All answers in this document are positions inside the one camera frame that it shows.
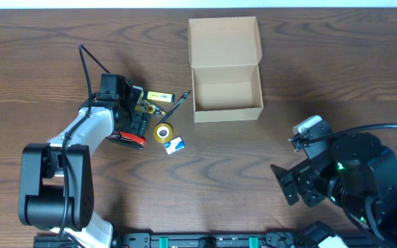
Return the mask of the correction tape dispenser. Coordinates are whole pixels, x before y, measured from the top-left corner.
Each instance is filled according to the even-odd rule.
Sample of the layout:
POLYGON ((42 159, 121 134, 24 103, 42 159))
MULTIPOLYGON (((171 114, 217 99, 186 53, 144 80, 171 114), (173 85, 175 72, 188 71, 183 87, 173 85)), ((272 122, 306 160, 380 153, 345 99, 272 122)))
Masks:
POLYGON ((136 104, 135 110, 149 115, 166 115, 166 111, 163 108, 148 99, 141 99, 136 104))

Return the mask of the black ballpoint pen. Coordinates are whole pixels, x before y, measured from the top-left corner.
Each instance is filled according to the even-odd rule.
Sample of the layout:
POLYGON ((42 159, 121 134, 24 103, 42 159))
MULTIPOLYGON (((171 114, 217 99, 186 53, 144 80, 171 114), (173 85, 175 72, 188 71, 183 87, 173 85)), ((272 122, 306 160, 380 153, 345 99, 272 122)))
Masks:
POLYGON ((175 110, 188 98, 188 96, 190 95, 191 90, 188 92, 185 92, 180 99, 176 102, 176 104, 172 107, 172 109, 170 111, 168 111, 166 113, 166 115, 161 119, 160 124, 165 123, 169 117, 171 117, 171 115, 175 112, 175 110))

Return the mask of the cardboard box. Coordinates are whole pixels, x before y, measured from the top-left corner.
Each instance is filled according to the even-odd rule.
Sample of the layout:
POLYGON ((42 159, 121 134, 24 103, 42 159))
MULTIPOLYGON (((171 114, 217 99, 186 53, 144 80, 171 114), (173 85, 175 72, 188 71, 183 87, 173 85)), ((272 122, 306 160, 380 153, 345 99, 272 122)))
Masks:
POLYGON ((256 17, 188 20, 196 123, 255 121, 263 111, 256 17))

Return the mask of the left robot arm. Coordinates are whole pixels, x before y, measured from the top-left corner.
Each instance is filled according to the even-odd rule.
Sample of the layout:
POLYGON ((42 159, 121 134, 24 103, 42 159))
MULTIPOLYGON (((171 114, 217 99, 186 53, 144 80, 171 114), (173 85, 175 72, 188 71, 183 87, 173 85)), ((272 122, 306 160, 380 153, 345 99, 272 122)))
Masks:
POLYGON ((62 133, 25 146, 19 220, 50 232, 35 237, 34 247, 122 247, 120 232, 94 210, 91 157, 102 140, 132 123, 143 95, 142 87, 106 74, 62 133))

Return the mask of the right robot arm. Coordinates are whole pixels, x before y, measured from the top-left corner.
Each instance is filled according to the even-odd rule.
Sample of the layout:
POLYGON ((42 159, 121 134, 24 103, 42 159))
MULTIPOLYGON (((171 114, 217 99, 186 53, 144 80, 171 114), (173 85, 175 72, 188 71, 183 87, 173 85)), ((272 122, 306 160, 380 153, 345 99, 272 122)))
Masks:
POLYGON ((290 169, 271 165, 289 205, 315 207, 327 199, 379 247, 397 247, 397 156, 372 134, 397 123, 361 125, 334 132, 312 116, 289 138, 305 160, 290 169))

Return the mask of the red black stapler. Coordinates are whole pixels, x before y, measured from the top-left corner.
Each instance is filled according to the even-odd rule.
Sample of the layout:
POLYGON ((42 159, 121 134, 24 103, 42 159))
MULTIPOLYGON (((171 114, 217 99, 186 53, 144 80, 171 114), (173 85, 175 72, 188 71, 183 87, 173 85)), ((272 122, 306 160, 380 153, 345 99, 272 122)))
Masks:
POLYGON ((108 136, 108 140, 119 145, 133 147, 136 149, 143 149, 145 145, 144 137, 127 132, 113 132, 110 136, 108 136))

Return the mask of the yellow adhesive tape roll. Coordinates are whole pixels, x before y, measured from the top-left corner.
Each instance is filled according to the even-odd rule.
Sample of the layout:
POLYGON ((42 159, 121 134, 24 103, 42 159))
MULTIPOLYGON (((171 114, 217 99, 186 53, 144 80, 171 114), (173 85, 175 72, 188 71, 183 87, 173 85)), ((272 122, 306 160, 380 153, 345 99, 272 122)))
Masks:
POLYGON ((159 123, 153 132, 154 138, 158 143, 165 144, 168 141, 171 141, 173 136, 172 126, 168 123, 159 123))

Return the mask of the yellow highlighter marker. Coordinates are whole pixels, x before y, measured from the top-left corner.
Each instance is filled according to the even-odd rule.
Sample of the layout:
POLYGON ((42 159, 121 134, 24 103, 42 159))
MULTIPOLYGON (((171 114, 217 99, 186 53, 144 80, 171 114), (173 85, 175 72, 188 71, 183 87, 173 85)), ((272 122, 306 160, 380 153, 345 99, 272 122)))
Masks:
POLYGON ((160 101, 166 103, 172 103, 175 100, 175 95, 165 92, 155 92, 155 91, 147 91, 145 93, 145 97, 151 101, 160 101))

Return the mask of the blue white staples box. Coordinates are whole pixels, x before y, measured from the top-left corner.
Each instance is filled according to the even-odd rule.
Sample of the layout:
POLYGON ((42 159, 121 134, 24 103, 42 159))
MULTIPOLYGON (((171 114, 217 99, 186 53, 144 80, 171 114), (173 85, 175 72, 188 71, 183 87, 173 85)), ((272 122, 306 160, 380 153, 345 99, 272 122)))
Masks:
POLYGON ((184 147, 185 143, 183 142, 181 137, 174 138, 164 144, 164 148, 167 154, 173 154, 180 149, 183 149, 184 147))

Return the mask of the green clamp right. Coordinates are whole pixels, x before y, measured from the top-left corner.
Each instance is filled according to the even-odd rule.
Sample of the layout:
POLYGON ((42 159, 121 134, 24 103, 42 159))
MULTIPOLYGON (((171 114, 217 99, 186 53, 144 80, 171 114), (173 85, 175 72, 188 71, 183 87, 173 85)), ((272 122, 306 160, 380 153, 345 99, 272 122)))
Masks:
POLYGON ((249 237, 249 248, 258 248, 258 238, 257 237, 249 237))

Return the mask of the green clamp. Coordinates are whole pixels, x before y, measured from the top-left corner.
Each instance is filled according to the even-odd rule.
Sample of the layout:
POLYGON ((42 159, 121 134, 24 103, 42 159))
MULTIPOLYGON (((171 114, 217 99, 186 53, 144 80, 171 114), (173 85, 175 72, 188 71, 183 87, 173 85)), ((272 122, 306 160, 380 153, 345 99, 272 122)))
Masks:
POLYGON ((249 237, 249 248, 258 248, 258 238, 257 237, 249 237))
POLYGON ((159 248, 169 248, 169 238, 160 237, 159 238, 159 248))

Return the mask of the green clamp left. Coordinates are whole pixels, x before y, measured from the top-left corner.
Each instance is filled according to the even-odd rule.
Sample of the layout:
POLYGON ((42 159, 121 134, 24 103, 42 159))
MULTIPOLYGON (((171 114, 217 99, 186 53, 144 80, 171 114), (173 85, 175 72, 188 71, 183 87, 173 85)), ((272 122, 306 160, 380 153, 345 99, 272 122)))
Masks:
POLYGON ((169 238, 160 237, 159 238, 159 248, 169 248, 169 238))

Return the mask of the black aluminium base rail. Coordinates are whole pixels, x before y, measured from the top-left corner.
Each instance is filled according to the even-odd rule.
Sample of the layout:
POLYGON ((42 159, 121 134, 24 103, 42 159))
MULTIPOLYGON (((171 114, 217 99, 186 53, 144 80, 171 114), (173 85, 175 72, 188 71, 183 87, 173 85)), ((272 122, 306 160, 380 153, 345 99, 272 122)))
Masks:
POLYGON ((147 233, 123 234, 112 240, 111 247, 119 248, 157 248, 159 238, 169 238, 169 248, 201 247, 245 247, 249 248, 249 237, 258 238, 258 248, 292 248, 292 247, 346 247, 345 241, 336 234, 324 238, 300 239, 292 233, 272 232, 266 234, 197 234, 197 235, 151 235, 147 233))

